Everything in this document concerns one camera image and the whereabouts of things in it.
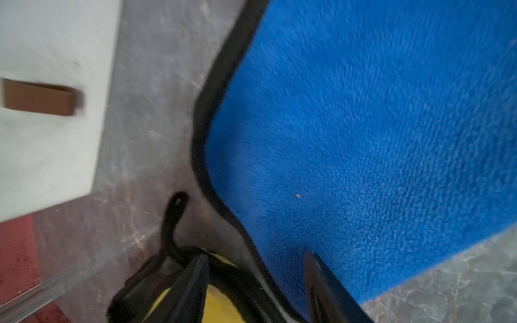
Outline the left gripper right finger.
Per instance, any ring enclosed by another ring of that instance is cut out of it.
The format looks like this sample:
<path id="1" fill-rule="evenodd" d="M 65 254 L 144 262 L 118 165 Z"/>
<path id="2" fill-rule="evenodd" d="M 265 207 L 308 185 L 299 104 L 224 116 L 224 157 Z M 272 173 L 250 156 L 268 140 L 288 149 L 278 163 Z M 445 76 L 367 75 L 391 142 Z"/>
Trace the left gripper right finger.
<path id="1" fill-rule="evenodd" d="M 304 277 L 310 319 L 317 323 L 372 323 L 317 254 L 307 254 Z"/>

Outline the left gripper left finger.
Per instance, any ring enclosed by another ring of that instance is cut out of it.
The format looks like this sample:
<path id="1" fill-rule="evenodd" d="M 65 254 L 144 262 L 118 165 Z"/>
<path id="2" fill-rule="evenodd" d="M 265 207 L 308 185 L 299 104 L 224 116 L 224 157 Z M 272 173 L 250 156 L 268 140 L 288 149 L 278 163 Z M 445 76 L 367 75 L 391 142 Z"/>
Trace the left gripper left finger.
<path id="1" fill-rule="evenodd" d="M 202 322 L 208 283 L 208 259 L 197 256 L 143 322 Z"/>

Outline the yellow grey dishcloth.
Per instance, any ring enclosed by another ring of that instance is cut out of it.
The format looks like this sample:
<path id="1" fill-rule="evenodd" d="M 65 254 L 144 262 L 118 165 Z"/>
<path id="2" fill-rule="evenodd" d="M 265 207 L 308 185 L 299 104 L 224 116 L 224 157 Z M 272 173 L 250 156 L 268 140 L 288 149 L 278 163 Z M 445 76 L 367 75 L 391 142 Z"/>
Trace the yellow grey dishcloth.
<path id="1" fill-rule="evenodd" d="M 160 230 L 160 250 L 113 297 L 109 322 L 285 322 L 250 272 L 219 254 L 177 246 L 174 231 L 189 195 L 170 198 Z"/>

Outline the blue grey dishcloth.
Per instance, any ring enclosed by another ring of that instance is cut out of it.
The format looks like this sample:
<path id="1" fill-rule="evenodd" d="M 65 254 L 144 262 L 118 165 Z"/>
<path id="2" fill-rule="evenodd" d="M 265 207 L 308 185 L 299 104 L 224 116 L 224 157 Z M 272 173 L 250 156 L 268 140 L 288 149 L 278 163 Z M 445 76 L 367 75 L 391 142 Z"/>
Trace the blue grey dishcloth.
<path id="1" fill-rule="evenodd" d="M 247 1 L 191 164 L 292 318 L 378 297 L 516 222 L 516 2 Z"/>

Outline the white three-drawer storage unit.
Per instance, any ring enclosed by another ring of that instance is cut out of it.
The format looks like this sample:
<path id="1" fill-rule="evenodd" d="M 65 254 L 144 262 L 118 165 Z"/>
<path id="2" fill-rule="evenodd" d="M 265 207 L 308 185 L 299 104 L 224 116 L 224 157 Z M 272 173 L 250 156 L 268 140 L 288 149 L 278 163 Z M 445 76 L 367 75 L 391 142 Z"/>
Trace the white three-drawer storage unit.
<path id="1" fill-rule="evenodd" d="M 89 194 L 120 1 L 1 2 L 1 220 Z"/>

